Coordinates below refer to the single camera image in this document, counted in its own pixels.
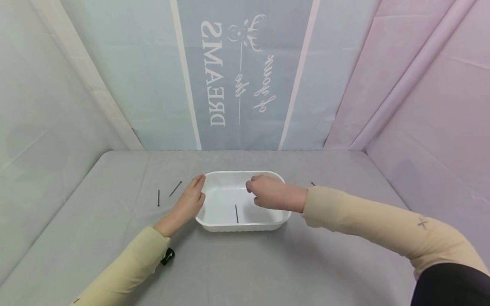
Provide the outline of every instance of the table surface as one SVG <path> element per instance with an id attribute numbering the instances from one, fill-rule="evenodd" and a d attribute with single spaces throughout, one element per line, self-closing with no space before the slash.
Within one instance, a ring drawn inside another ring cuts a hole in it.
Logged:
<path id="1" fill-rule="evenodd" d="M 354 151 L 112 151 L 104 154 L 0 287 L 0 304 L 66 306 L 196 174 L 270 170 L 406 208 L 371 160 Z M 183 183 L 169 196 L 178 182 Z M 160 207 L 157 194 L 160 190 Z M 362 238 L 306 226 L 210 233 L 195 221 L 172 237 L 169 265 L 125 305 L 409 305 L 408 260 Z"/>

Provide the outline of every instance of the nail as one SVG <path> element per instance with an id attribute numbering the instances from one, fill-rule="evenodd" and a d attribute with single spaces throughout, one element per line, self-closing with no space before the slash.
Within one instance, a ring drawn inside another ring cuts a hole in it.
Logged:
<path id="1" fill-rule="evenodd" d="M 174 190 L 172 191 L 172 193 L 169 195 L 169 198 L 173 195 L 173 193 L 177 190 L 177 188 L 179 188 L 180 184 L 182 184 L 182 181 L 180 181 L 178 184 L 177 184 L 177 187 L 174 188 Z"/>

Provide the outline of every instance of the white plastic tray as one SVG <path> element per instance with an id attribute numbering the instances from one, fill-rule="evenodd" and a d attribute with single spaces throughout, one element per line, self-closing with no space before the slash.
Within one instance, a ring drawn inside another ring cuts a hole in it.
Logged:
<path id="1" fill-rule="evenodd" d="M 196 217 L 210 232 L 273 231 L 291 216 L 291 212 L 261 208 L 253 203 L 255 195 L 245 183 L 253 175 L 268 175 L 284 181 L 271 171 L 216 171 L 206 174 L 202 192 L 204 205 Z"/>

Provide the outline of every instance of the beige sleeve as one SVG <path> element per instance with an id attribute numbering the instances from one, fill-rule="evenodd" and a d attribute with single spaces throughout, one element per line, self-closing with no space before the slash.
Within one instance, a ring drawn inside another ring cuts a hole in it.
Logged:
<path id="1" fill-rule="evenodd" d="M 152 227 L 146 227 L 70 305 L 115 306 L 155 272 L 170 244 Z"/>
<path id="2" fill-rule="evenodd" d="M 303 217 L 311 227 L 356 235 L 408 258 L 416 278 L 442 262 L 460 263 L 489 274 L 460 232 L 419 213 L 332 188 L 312 187 L 308 189 Z"/>

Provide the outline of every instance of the hand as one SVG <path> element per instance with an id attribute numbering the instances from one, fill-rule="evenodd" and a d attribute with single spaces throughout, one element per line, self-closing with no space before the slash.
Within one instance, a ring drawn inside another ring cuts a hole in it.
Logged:
<path id="1" fill-rule="evenodd" d="M 160 219 L 153 228 L 162 236 L 170 237 L 187 221 L 197 216 L 206 198 L 206 195 L 201 192 L 205 180 L 204 174 L 193 178 L 170 213 Z"/>
<path id="2" fill-rule="evenodd" d="M 248 192 L 253 192 L 255 205 L 273 209 L 303 213 L 306 202 L 306 188 L 286 185 L 270 176 L 252 176 L 246 183 Z"/>

